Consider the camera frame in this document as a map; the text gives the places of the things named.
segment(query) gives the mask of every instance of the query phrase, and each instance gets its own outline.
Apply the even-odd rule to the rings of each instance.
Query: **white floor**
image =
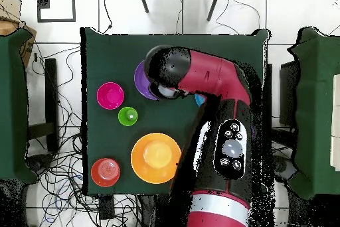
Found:
[[[76,48],[80,43],[80,27],[93,27],[96,30],[104,32],[110,24],[105,8],[104,0],[75,0],[76,2],[76,22],[69,23],[38,23],[37,22],[37,0],[21,0],[21,20],[37,31],[37,43],[33,47],[33,52],[38,56],[49,56],[61,50]],[[180,0],[146,0],[149,7],[149,14],[145,13],[141,0],[106,0],[108,13],[111,17],[113,27],[108,31],[112,33],[124,34],[149,34],[149,33],[181,33],[182,22],[181,15],[176,30],[177,17],[181,10]],[[216,19],[226,8],[228,0],[218,0],[212,19],[207,22],[207,15],[213,0],[184,0],[184,33],[210,33],[210,34],[236,34],[232,29],[221,26],[216,23]],[[244,5],[235,1],[240,1],[256,8],[260,14],[260,24],[257,13]],[[336,0],[230,0],[228,9],[218,20],[220,23],[231,26],[240,34],[250,34],[258,29],[267,28],[272,37],[269,40],[268,62],[273,65],[272,78],[272,115],[280,114],[280,93],[279,93],[279,70],[280,65],[292,61],[293,56],[287,51],[297,39],[298,31],[302,27],[317,27],[324,34],[329,34],[339,25],[338,18],[340,10]],[[50,10],[42,10],[42,19],[60,19],[71,17],[70,0],[50,0]],[[340,35],[340,29],[333,32],[333,35]],[[58,64],[58,84],[62,84],[71,77],[71,72],[66,64],[66,57],[75,50],[68,50],[56,54]],[[33,60],[31,58],[28,69],[27,84],[29,89],[29,123],[40,123],[44,121],[44,77],[35,74],[32,69]],[[62,95],[67,97],[72,105],[73,112],[81,117],[81,99],[80,96],[80,53],[75,52],[68,58],[68,64],[74,72],[74,79],[60,87]],[[34,63],[36,72],[42,72],[42,66],[39,62]],[[62,100],[62,104],[68,108],[70,106]],[[69,123],[66,136],[74,135],[79,132],[80,121],[76,117],[72,118],[73,123]],[[273,119],[273,125],[279,125],[277,119]],[[32,140],[30,153],[44,153],[44,150],[36,140]],[[41,139],[43,145],[46,145],[44,137]],[[62,149],[63,152],[73,151],[72,143],[69,141]],[[76,164],[77,169],[81,172],[82,165],[80,161]],[[96,227],[86,210],[81,209],[75,214],[75,211],[66,206],[60,217],[53,224],[58,209],[64,201],[55,200],[48,194],[45,189],[48,187],[47,181],[53,179],[43,179],[42,183],[33,185],[29,189],[27,196],[27,218],[30,225],[41,227]],[[66,181],[56,184],[55,192],[59,189],[66,190]],[[65,198],[70,193],[66,190]],[[285,188],[276,183],[275,185],[276,204],[274,214],[276,217],[277,227],[286,227],[288,221],[288,195]],[[44,208],[48,207],[48,214],[45,214]],[[127,225],[135,225],[135,219],[131,215]]]

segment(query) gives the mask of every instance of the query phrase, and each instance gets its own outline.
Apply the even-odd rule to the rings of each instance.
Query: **small green cup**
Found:
[[[124,107],[118,112],[118,120],[126,127],[129,127],[136,123],[138,113],[132,107]]]

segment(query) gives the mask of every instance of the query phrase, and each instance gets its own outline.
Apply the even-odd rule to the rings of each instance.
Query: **green tablecloth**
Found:
[[[289,184],[300,197],[310,199],[316,194],[340,194],[340,171],[330,165],[333,77],[340,74],[340,37],[320,35],[314,28],[299,34],[292,47],[301,68],[294,159],[299,172]]]
[[[19,179],[27,184],[37,181],[25,163],[28,106],[20,49],[30,38],[24,29],[0,36],[0,179]]]
[[[83,83],[87,83],[87,172],[88,194],[166,193],[170,181],[152,185],[142,181],[133,171],[130,153],[135,142],[148,133],[160,132],[171,136],[183,148],[187,132],[198,111],[194,96],[178,100],[148,100],[135,88],[133,74],[154,46],[170,44],[251,65],[262,81],[264,45],[267,30],[256,35],[101,35],[81,28],[82,44],[86,43],[86,60],[82,61]],[[105,82],[116,82],[125,99],[120,108],[131,106],[138,111],[138,121],[124,127],[118,121],[118,111],[101,108],[96,99],[98,88]],[[90,175],[92,165],[102,157],[115,159],[121,169],[118,182],[108,188],[99,187]]]

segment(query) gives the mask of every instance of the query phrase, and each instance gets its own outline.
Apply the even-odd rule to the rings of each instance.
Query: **red cup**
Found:
[[[120,177],[120,166],[113,159],[99,159],[91,168],[91,177],[100,187],[110,187],[114,185]]]

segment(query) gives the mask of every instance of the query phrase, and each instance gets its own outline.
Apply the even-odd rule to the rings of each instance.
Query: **red bowl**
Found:
[[[109,158],[97,160],[91,168],[92,180],[100,187],[114,185],[120,177],[120,166]]]
[[[106,82],[97,91],[97,101],[104,109],[113,110],[121,106],[124,100],[124,91],[115,82]]]

